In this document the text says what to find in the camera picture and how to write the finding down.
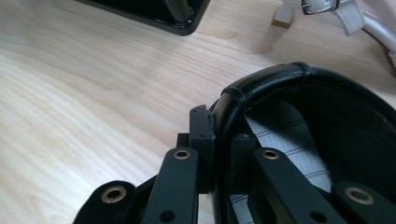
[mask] wooden table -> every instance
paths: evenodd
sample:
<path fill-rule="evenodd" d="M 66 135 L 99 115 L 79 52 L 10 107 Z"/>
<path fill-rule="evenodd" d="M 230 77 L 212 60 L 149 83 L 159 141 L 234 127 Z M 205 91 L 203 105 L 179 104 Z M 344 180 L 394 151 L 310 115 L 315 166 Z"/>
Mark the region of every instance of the wooden table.
<path fill-rule="evenodd" d="M 396 78 L 366 33 L 327 13 L 271 26 L 281 2 L 212 0 L 180 37 L 65 0 L 0 1 L 0 223 L 71 223 L 100 185 L 156 175 L 189 111 L 265 67 L 332 69 L 396 107 Z M 210 196 L 200 223 L 213 223 Z"/>

